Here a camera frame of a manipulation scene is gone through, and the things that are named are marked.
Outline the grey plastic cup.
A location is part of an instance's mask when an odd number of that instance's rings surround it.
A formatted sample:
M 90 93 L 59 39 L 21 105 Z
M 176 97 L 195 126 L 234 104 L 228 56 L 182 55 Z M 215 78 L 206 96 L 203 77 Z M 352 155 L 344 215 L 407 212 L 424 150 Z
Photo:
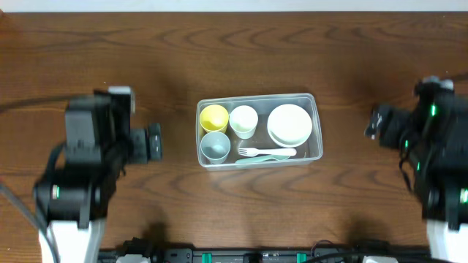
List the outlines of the grey plastic cup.
M 211 164 L 222 164 L 230 153 L 230 139 L 220 131 L 209 132 L 201 139 L 200 149 Z

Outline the yellow plastic cup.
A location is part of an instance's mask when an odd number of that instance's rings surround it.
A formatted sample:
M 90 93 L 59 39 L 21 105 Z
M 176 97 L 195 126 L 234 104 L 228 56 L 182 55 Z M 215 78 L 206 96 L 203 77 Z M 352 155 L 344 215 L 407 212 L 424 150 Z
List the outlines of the yellow plastic cup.
M 229 117 L 229 112 L 223 106 L 212 104 L 201 111 L 199 122 L 207 133 L 214 131 L 225 133 Z

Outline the white plastic cup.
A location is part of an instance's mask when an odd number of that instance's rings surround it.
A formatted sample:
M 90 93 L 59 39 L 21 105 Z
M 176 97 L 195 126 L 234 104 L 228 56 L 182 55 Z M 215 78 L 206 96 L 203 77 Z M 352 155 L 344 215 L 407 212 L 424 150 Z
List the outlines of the white plastic cup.
M 254 135 L 258 121 L 258 114 L 253 107 L 241 105 L 230 113 L 229 124 L 240 139 L 247 140 Z

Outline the white plastic bowl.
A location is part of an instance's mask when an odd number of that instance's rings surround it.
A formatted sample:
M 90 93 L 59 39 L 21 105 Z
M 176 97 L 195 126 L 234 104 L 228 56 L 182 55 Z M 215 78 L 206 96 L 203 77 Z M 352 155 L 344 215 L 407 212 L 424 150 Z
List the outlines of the white plastic bowl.
M 276 107 L 267 120 L 268 135 L 283 148 L 295 148 L 304 144 L 312 129 L 312 117 L 296 104 Z

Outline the white plastic fork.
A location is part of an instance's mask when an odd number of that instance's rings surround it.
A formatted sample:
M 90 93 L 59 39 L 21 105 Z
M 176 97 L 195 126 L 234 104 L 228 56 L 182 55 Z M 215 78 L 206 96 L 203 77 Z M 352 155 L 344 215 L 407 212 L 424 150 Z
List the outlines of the white plastic fork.
M 255 157 L 259 155 L 295 156 L 297 154 L 297 150 L 294 148 L 274 148 L 274 149 L 239 148 L 238 154 L 241 156 L 247 156 L 247 157 Z

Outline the mint green plastic spoon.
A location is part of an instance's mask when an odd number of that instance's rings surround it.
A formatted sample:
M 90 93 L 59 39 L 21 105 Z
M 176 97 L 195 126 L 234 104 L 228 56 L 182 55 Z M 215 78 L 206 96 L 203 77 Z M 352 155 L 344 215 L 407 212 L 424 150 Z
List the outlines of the mint green plastic spoon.
M 258 164 L 265 161 L 284 161 L 289 159 L 290 156 L 281 156 L 281 155 L 265 155 L 265 156 L 256 156 L 249 157 L 245 159 L 239 159 L 235 163 L 240 165 L 245 164 Z

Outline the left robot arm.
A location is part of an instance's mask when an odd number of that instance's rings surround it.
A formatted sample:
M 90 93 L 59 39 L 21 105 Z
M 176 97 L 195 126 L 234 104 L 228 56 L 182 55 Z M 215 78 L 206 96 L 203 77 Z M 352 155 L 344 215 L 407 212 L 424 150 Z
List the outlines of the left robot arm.
M 43 262 L 96 262 L 110 199 L 128 164 L 162 159 L 161 126 L 133 129 L 129 86 L 70 99 L 66 139 L 34 185 Z

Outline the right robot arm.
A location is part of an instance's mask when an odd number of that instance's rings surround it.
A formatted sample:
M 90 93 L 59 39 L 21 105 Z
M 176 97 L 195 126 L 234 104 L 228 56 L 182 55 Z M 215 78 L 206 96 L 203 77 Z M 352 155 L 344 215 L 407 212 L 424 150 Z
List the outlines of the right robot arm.
M 467 99 L 453 81 L 420 80 L 413 110 L 378 104 L 365 136 L 397 150 L 408 191 L 421 204 L 431 255 L 447 262 L 467 261 Z

